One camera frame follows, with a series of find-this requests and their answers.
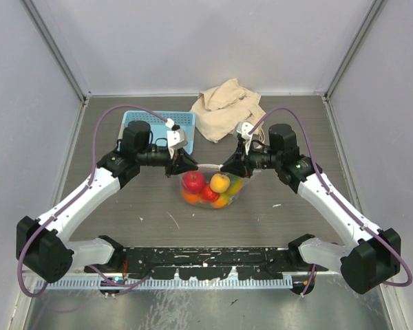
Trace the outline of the clear zip top bag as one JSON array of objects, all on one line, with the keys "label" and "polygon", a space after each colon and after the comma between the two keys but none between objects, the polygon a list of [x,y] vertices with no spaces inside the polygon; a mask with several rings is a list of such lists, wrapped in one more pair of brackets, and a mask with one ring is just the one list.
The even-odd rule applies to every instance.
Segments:
[{"label": "clear zip top bag", "polygon": [[216,164],[201,164],[197,170],[179,175],[182,199],[193,206],[223,209],[237,201],[252,177],[240,177],[221,171]]}]

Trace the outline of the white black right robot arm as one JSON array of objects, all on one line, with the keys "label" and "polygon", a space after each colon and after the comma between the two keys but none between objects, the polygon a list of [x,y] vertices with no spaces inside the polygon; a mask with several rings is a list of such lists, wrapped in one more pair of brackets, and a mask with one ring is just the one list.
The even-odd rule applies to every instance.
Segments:
[{"label": "white black right robot arm", "polygon": [[253,125],[239,122],[237,148],[221,170],[249,178],[255,170],[274,170],[279,180],[309,202],[331,225],[341,245],[305,234],[288,244],[288,262],[294,270],[319,265],[342,275],[358,294],[386,282],[401,270],[401,238],[392,228],[382,230],[363,216],[330,183],[311,157],[302,155],[297,137],[288,124],[268,130],[269,145],[253,146]]}]

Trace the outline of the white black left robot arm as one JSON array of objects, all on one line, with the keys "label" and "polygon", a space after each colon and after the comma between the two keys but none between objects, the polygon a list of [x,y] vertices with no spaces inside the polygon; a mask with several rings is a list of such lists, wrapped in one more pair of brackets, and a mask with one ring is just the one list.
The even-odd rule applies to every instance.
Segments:
[{"label": "white black left robot arm", "polygon": [[167,121],[165,146],[151,141],[145,121],[131,121],[114,150],[93,165],[89,177],[63,201],[37,219],[24,217],[17,224],[18,268],[28,267],[47,283],[55,283],[72,269],[101,265],[108,272],[120,270],[126,260],[124,247],[108,236],[91,241],[70,241],[80,224],[106,199],[123,189],[141,167],[157,166],[165,175],[197,169],[185,151],[187,134]]}]

